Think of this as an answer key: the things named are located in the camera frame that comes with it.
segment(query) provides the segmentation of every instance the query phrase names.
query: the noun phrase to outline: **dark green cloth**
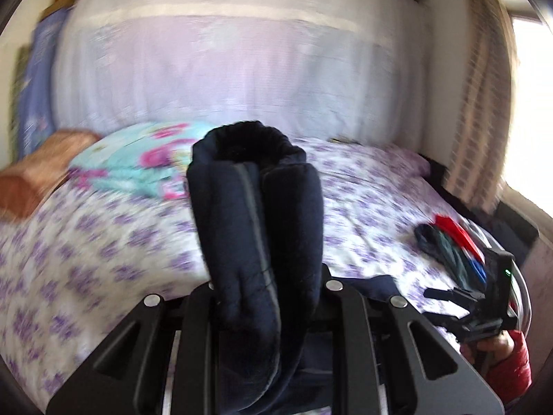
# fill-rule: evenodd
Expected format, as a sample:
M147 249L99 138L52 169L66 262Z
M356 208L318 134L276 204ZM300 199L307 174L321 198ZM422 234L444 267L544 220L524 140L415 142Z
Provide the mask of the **dark green cloth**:
M415 237L420 249L446 267L457 287L468 291L485 291L468 257L447 233L433 224L420 224L415 228Z

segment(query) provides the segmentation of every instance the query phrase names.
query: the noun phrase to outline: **floral bedsheet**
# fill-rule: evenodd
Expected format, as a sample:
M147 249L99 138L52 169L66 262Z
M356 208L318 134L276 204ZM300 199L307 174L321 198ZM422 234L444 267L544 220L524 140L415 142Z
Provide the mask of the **floral bedsheet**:
M324 260L334 276L396 277L419 310L462 315L425 299L450 288L413 227L456 216L422 179L428 163L384 149L295 139L321 174ZM176 298L208 280L188 200L58 189L26 224L0 223L0 353L31 399L51 396L148 293Z

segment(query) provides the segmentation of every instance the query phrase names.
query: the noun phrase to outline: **red sleeve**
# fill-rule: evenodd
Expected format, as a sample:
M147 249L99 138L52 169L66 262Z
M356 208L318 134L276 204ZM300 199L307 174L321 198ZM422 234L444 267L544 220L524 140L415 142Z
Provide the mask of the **red sleeve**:
M491 368L486 375L486 382L504 404L521 397L532 383L524 334L520 331L509 331L509 335L515 342L513 353Z
M451 217L444 217L443 215L436 215L434 224L442 231L446 232L460 247L471 252L476 260L479 260L480 263L484 263L482 251L478 249L467 231L465 231L454 219Z

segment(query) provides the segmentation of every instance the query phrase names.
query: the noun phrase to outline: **blue cloth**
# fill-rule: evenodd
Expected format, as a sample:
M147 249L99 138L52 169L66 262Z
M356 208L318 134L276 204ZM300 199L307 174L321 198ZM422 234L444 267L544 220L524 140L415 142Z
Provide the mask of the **blue cloth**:
M32 153L56 131L52 117L51 69L57 41L69 9L60 9L38 23L19 96L18 159Z
M355 288L361 295L386 302L399 295L392 276L371 279L336 278ZM263 415L290 415L332 406L332 334L310 332L305 339L298 368L286 389Z
M219 337L220 413L274 413L319 302L319 174L280 131L245 121L194 144L187 178L219 316L229 327Z
M468 263L471 265L471 268L477 277L477 279L484 285L486 285L486 271L484 270L484 267L482 267L482 264L478 262L468 251L463 250L465 255L468 258Z

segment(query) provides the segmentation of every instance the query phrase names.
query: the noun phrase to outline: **pillow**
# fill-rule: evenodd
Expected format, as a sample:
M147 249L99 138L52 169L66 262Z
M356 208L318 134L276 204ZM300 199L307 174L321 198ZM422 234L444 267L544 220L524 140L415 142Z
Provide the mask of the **pillow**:
M104 137L69 165L78 186L162 200L187 197L192 145L214 126L202 121L139 123Z
M0 172L0 217L24 220L67 176L69 162L100 137L90 131L59 130L33 153Z

